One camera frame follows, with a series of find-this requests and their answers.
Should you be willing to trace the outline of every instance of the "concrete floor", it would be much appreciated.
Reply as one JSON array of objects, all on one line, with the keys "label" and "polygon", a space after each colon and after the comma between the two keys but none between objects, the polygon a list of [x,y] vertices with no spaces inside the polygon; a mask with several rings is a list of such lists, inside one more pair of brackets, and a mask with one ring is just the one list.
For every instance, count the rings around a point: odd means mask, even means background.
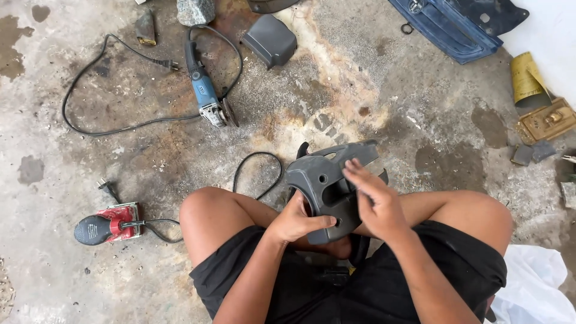
[{"label": "concrete floor", "polygon": [[[214,26],[239,41],[257,15],[241,0],[216,3]],[[146,8],[155,12],[159,34],[152,49],[137,45],[133,31]],[[120,199],[142,202],[147,218],[176,219],[190,191],[231,188],[248,153],[268,150],[288,165],[303,141],[315,150],[375,138],[382,157],[376,164],[387,168],[399,192],[488,193],[512,211],[514,243],[557,248],[576,270],[569,241],[576,215],[564,208],[559,190],[570,163],[559,156],[530,167],[509,161],[520,140],[504,50],[460,66],[418,32],[402,34],[405,21],[387,1],[304,0],[277,15],[298,37],[286,66],[267,71],[241,46],[244,72],[229,96],[239,129],[193,120],[91,138],[63,124],[60,105],[71,79],[107,32],[183,65],[185,28],[175,3],[6,0],[0,12],[0,276],[6,277],[0,322],[209,322],[183,244],[161,244],[149,232],[113,245],[75,241],[76,223],[112,204],[96,180],[117,182]],[[216,88],[227,85],[237,71],[231,49],[207,36],[199,36],[199,48],[209,52],[203,61]],[[106,58],[70,100],[69,116],[79,127],[113,129],[197,111],[184,70],[167,72],[118,45],[108,47]],[[554,145],[570,150],[576,135]],[[254,159],[239,192],[258,195],[277,172],[269,159]],[[282,184],[263,201],[280,209],[286,193]],[[162,229],[180,236],[178,228]],[[571,274],[562,288],[576,300]]]}]

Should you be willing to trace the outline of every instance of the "yellow sandpaper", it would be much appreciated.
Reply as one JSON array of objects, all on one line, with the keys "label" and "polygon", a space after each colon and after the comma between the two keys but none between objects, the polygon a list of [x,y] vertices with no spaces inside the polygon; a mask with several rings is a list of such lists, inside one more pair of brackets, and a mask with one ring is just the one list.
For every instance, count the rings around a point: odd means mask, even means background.
[{"label": "yellow sandpaper", "polygon": [[512,59],[512,86],[514,87],[514,104],[524,98],[545,93],[548,98],[548,89],[538,71],[538,66],[532,59],[530,52],[522,53]]}]

